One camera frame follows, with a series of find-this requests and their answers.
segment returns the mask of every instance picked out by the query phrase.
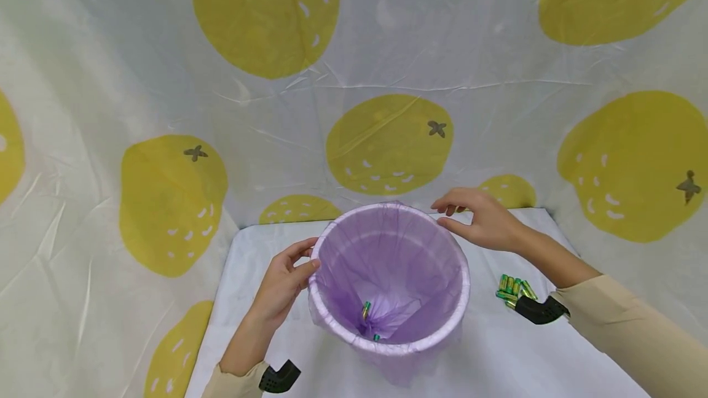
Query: trash can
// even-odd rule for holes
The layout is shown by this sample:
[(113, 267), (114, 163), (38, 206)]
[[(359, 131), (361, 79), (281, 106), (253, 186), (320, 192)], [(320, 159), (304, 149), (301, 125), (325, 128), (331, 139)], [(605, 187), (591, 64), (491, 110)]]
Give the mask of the trash can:
[(356, 208), (317, 240), (313, 321), (353, 346), (391, 384), (407, 387), (461, 337), (470, 269), (455, 238), (402, 203)]

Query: battery pile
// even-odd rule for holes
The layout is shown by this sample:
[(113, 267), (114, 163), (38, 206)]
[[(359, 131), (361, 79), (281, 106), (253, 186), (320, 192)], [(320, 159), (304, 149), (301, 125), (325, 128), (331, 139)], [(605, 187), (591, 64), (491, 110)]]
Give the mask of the battery pile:
[(536, 292), (533, 291), (528, 281), (514, 278), (504, 273), (499, 280), (498, 299), (504, 300), (507, 308), (516, 309), (516, 301), (522, 295), (532, 300), (538, 300)]

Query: right hand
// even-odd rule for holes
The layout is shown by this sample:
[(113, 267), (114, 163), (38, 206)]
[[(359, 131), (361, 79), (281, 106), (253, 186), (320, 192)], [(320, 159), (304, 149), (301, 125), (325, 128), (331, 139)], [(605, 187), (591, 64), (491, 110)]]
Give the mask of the right hand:
[(471, 225), (446, 217), (438, 218), (438, 224), (481, 248), (520, 252), (527, 237), (534, 233), (497, 199), (479, 189), (450, 189), (442, 198), (435, 200), (430, 208), (438, 210), (438, 213), (446, 213), (447, 217), (454, 212), (470, 209), (473, 214)]

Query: hand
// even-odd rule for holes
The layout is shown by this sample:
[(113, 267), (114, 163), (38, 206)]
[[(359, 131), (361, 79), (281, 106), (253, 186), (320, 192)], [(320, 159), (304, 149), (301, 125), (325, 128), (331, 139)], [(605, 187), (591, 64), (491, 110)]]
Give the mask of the hand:
[(535, 232), (518, 221), (497, 199), (479, 189), (453, 188), (430, 208), (448, 217), (470, 209), (474, 214), (471, 225), (445, 217), (439, 218), (438, 224), (482, 248), (520, 252), (527, 237)]
[(295, 266), (299, 259), (312, 254), (316, 242), (316, 238), (298, 241), (270, 261), (251, 309), (219, 362), (223, 373), (242, 377), (264, 360), (275, 331), (288, 317), (298, 294), (307, 287), (307, 278), (320, 267), (317, 259)]
[(316, 237), (298, 241), (270, 261), (248, 311), (248, 317), (255, 319), (265, 331), (275, 332), (283, 324), (295, 299), (307, 288), (307, 279), (320, 267), (317, 259), (295, 267), (299, 259), (312, 254), (316, 242)]

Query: fabric backdrop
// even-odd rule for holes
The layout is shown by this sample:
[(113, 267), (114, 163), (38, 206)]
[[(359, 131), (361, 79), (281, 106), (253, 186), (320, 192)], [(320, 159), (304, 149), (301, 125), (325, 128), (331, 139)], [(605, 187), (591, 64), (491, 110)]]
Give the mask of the fabric backdrop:
[(0, 0), (0, 384), (181, 397), (239, 227), (542, 206), (708, 343), (708, 0)]

